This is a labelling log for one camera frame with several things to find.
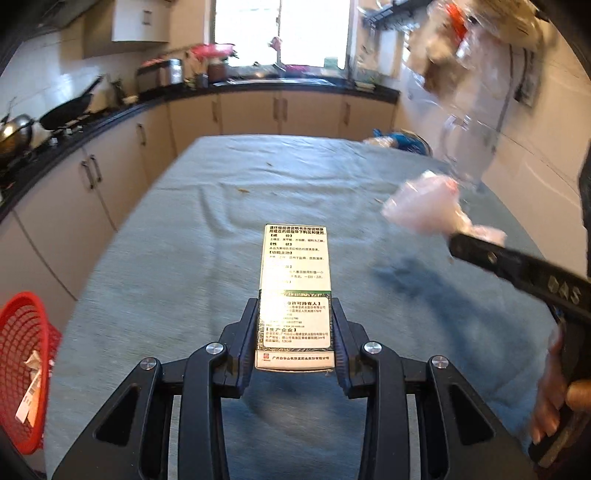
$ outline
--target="blue tablecloth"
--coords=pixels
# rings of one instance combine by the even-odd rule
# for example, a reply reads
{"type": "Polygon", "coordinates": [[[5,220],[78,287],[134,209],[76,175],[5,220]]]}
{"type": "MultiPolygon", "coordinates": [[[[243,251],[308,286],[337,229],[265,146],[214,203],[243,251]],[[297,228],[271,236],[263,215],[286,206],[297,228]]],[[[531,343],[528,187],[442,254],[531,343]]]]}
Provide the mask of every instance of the blue tablecloth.
{"type": "MultiPolygon", "coordinates": [[[[437,162],[343,140],[211,137],[188,148],[117,234],[67,327],[51,379],[48,474],[141,358],[187,357],[239,320],[258,294],[266,223],[326,225],[333,295],[348,319],[402,356],[446,355],[523,438],[553,321],[541,302],[450,261],[443,238],[384,221],[376,200],[430,168],[437,162]]],[[[538,253],[490,191],[467,202],[475,223],[538,253]]],[[[356,477],[365,401],[345,399],[334,374],[255,371],[223,413],[233,480],[356,477]]],[[[174,424],[173,479],[176,437],[174,424]]]]}

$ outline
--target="red plastic basket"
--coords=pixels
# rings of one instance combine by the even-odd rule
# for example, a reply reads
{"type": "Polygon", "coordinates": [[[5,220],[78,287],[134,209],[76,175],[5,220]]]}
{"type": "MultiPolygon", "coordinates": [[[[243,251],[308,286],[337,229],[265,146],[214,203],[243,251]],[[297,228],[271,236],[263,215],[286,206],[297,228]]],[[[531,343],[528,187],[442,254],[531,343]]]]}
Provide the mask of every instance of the red plastic basket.
{"type": "Polygon", "coordinates": [[[43,428],[49,393],[49,360],[55,358],[61,333],[47,320],[41,300],[28,291],[13,297],[0,313],[0,424],[23,455],[43,446],[43,428]],[[31,384],[24,364],[33,350],[41,356],[41,392],[35,426],[15,418],[31,384]]]}

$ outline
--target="kitchen cabinet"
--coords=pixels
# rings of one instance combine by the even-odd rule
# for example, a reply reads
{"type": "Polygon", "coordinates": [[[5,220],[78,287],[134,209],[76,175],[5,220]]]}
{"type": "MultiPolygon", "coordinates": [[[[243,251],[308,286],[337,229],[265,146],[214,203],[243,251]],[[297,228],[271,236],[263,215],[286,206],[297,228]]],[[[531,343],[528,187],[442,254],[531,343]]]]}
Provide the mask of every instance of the kitchen cabinet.
{"type": "Polygon", "coordinates": [[[388,132],[394,121],[394,110],[391,103],[345,95],[339,137],[360,141],[373,137],[374,128],[388,132]]]}
{"type": "Polygon", "coordinates": [[[175,158],[168,106],[158,105],[135,117],[139,148],[148,182],[166,171],[175,158]]]}
{"type": "Polygon", "coordinates": [[[176,153],[180,155],[198,137],[220,135],[218,95],[204,95],[168,104],[176,153]]]}
{"type": "Polygon", "coordinates": [[[154,48],[170,32],[170,2],[101,0],[84,16],[84,57],[154,48]]]}
{"type": "Polygon", "coordinates": [[[281,92],[281,133],[337,138],[342,102],[334,93],[281,92]]]}
{"type": "Polygon", "coordinates": [[[119,229],[148,191],[135,118],[91,140],[83,149],[107,214],[119,229]]]}
{"type": "Polygon", "coordinates": [[[84,152],[77,150],[14,209],[41,258],[75,298],[114,234],[90,175],[84,152]]]}
{"type": "Polygon", "coordinates": [[[19,292],[32,291],[49,321],[64,331],[76,301],[43,263],[13,213],[0,224],[0,271],[0,306],[19,292]]]}
{"type": "Polygon", "coordinates": [[[167,42],[170,2],[115,0],[113,41],[167,42]]]}
{"type": "Polygon", "coordinates": [[[219,96],[224,135],[279,134],[280,92],[236,92],[219,96]]]}

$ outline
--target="pan handle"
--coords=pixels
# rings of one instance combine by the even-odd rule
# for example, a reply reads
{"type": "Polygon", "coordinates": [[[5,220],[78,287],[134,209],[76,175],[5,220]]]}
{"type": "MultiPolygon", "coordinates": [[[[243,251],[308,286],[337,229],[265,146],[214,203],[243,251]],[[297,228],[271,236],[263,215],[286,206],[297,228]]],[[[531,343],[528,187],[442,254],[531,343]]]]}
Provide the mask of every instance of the pan handle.
{"type": "Polygon", "coordinates": [[[103,78],[105,78],[105,76],[104,76],[104,75],[99,75],[99,76],[96,78],[96,80],[95,80],[94,82],[92,82],[92,84],[91,84],[91,85],[90,85],[90,86],[89,86],[89,87],[88,87],[86,90],[84,90],[84,92],[82,92],[82,93],[80,94],[80,96],[81,96],[81,97],[84,97],[84,95],[86,95],[87,93],[90,93],[92,90],[94,90],[94,89],[95,89],[95,87],[96,87],[96,86],[97,86],[97,85],[98,85],[100,82],[102,82],[102,81],[103,81],[103,78]]]}

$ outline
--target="frying pan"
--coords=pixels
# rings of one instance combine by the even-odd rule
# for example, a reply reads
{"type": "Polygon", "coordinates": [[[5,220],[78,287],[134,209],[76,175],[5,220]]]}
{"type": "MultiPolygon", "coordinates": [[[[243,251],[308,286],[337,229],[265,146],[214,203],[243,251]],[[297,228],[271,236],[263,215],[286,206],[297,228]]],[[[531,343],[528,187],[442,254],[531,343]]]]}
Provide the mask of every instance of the frying pan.
{"type": "Polygon", "coordinates": [[[86,112],[92,101],[91,91],[94,90],[104,77],[104,75],[99,75],[78,98],[62,103],[43,115],[39,120],[41,126],[45,130],[57,130],[86,112]]]}

